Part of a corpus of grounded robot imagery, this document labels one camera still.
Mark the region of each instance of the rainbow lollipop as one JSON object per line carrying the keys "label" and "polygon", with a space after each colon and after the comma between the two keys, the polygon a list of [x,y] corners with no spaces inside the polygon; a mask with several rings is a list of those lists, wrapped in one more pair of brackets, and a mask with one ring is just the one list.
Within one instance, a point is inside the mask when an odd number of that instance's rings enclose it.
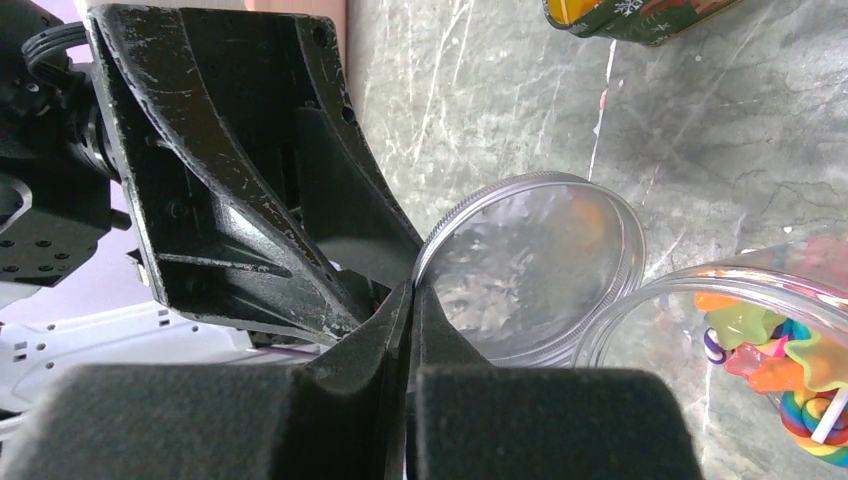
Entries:
{"label": "rainbow lollipop", "polygon": [[845,389],[786,392],[780,401],[780,420],[798,446],[827,463],[848,467],[846,399]]}

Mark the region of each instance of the marble surface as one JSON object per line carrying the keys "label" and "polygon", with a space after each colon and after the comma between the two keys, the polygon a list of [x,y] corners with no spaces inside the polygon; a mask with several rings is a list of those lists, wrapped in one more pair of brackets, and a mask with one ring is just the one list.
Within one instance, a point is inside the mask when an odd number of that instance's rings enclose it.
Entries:
{"label": "marble surface", "polygon": [[[551,28],[539,3],[351,4],[358,118],[422,233],[478,187],[538,170],[589,178],[630,202],[649,279],[848,229],[844,0],[741,0],[658,48],[576,39]],[[713,375],[677,379],[706,392],[684,405],[706,414],[690,424],[706,478],[777,478],[778,464],[780,478],[845,475],[785,436],[774,450],[718,454],[756,439],[733,420],[750,398],[710,390]],[[724,421],[709,423],[710,412]]]}

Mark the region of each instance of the colorful candy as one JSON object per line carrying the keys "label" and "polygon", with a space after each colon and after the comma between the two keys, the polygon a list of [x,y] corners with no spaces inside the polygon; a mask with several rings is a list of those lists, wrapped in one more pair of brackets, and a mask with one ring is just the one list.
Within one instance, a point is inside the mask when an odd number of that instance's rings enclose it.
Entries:
{"label": "colorful candy", "polygon": [[735,350],[733,356],[727,361],[727,364],[725,364],[724,369],[727,373],[731,373],[747,380],[752,373],[756,372],[757,369],[760,368],[760,364],[763,362],[764,357],[765,355],[757,350],[757,347],[750,343],[743,343]]}
{"label": "colorful candy", "polygon": [[755,348],[769,357],[785,357],[786,351],[784,348],[788,341],[789,335],[786,335],[780,338],[773,338],[762,345],[757,345]]}
{"label": "colorful candy", "polygon": [[816,332],[808,340],[787,343],[785,350],[804,367],[810,390],[826,392],[848,387],[848,349],[842,345]]}
{"label": "colorful candy", "polygon": [[848,349],[756,305],[698,294],[704,352],[757,393],[784,392],[780,418],[801,448],[848,468]]}
{"label": "colorful candy", "polygon": [[742,301],[732,297],[725,297],[724,295],[716,295],[715,293],[695,294],[695,307],[702,312],[712,312],[739,303],[742,303]]}
{"label": "colorful candy", "polygon": [[780,401],[780,419],[792,440],[801,448],[825,462],[848,467],[848,412],[844,408],[823,443],[811,438],[835,396],[835,390],[824,393],[808,389],[786,392]]}
{"label": "colorful candy", "polygon": [[704,353],[707,355],[707,360],[711,363],[722,365],[727,361],[732,352],[721,348],[721,345],[718,344],[718,336],[715,330],[708,328],[704,332]]}
{"label": "colorful candy", "polygon": [[804,367],[789,357],[763,358],[760,367],[748,376],[748,385],[757,393],[802,390]]}
{"label": "colorful candy", "polygon": [[715,329],[718,344],[725,350],[732,350],[743,343],[762,345],[786,321],[786,317],[750,303],[737,303],[707,312],[704,319]]}

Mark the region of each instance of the yellow label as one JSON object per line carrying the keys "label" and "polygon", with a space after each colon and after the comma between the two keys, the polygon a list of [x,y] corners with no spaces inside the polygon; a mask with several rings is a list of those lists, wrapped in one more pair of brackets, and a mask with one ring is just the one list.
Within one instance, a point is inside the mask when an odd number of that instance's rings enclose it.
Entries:
{"label": "yellow label", "polygon": [[560,25],[571,25],[601,0],[548,0],[551,19]]}

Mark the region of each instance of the cable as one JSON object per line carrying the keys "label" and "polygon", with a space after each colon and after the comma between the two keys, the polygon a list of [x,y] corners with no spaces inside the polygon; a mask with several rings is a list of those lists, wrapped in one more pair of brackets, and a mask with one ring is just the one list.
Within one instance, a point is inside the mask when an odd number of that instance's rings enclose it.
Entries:
{"label": "cable", "polygon": [[37,35],[33,35],[21,46],[21,53],[27,71],[33,77],[60,90],[68,90],[77,83],[77,76],[61,67],[47,63],[45,60],[57,52],[86,43],[88,43],[88,38],[86,37],[85,26],[82,22],[75,22],[48,28]]}

